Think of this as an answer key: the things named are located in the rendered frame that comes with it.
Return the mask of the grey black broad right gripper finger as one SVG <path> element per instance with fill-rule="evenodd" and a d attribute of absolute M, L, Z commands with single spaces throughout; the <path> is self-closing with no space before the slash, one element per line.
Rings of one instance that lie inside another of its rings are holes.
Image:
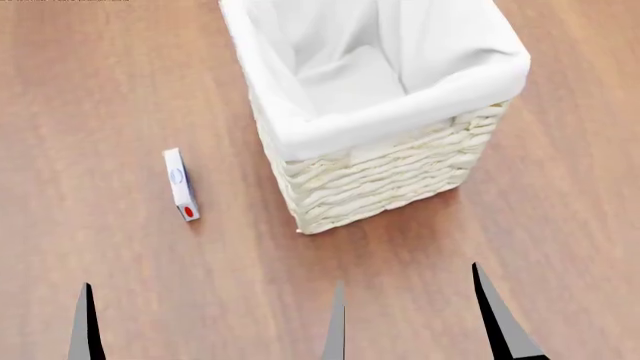
<path fill-rule="evenodd" d="M 472 274 L 493 360 L 546 360 L 546 354 L 516 321 L 479 263 L 472 264 Z"/>

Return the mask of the grey black left gripper finger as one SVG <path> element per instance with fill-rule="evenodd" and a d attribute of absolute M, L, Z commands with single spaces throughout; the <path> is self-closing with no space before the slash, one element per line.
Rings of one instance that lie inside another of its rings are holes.
<path fill-rule="evenodd" d="M 106 360 L 91 284 L 82 285 L 76 303 L 67 360 Z"/>

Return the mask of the grey slim right gripper finger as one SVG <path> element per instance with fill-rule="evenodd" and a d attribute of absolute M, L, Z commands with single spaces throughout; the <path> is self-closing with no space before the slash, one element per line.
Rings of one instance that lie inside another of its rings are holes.
<path fill-rule="evenodd" d="M 338 281 L 321 360 L 345 360 L 344 282 Z"/>

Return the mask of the cream woven wicker basket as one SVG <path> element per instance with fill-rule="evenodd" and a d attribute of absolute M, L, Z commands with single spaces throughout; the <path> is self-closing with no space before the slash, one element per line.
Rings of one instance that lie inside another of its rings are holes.
<path fill-rule="evenodd" d="M 299 233 L 322 233 L 461 185 L 482 155 L 509 102 L 504 101 L 412 131 L 381 154 L 358 160 L 337 152 L 284 161 L 252 104 L 264 153 Z"/>

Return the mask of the white blue cream cheese box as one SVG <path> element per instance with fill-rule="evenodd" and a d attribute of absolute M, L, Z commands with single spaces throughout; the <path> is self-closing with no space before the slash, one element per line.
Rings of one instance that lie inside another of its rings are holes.
<path fill-rule="evenodd" d="M 184 221 L 195 221 L 200 218 L 193 188 L 190 185 L 188 172 L 178 148 L 162 152 L 176 208 Z"/>

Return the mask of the white cloth basket liner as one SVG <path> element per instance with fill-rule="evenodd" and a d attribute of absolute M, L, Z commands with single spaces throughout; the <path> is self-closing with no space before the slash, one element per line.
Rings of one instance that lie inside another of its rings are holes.
<path fill-rule="evenodd" d="M 508 101 L 531 56 L 494 0 L 219 0 L 278 155 L 304 161 Z"/>

